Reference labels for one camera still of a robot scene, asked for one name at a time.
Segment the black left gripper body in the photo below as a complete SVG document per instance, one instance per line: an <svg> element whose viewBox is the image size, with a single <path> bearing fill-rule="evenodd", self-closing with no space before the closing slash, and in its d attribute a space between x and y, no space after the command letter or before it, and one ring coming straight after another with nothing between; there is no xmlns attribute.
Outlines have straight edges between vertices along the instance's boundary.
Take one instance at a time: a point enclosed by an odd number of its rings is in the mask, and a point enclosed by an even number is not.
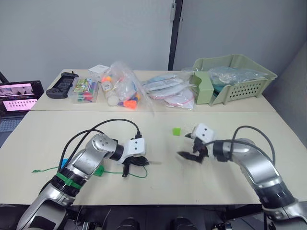
<svg viewBox="0 0 307 230"><path fill-rule="evenodd" d="M139 157L127 157L124 161L124 165L129 166L130 164L140 166L141 163Z"/></svg>

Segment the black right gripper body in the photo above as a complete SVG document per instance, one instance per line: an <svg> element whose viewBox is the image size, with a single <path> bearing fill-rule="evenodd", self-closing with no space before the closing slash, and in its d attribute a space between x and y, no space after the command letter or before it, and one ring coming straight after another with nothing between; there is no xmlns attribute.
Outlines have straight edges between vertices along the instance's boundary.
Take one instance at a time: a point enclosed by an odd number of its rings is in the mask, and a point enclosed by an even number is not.
<svg viewBox="0 0 307 230"><path fill-rule="evenodd" d="M204 158L208 158L208 149L205 144L202 142L201 139L195 138L194 145L193 145L193 153L198 152L199 155L196 156L196 162L202 164Z"/></svg>

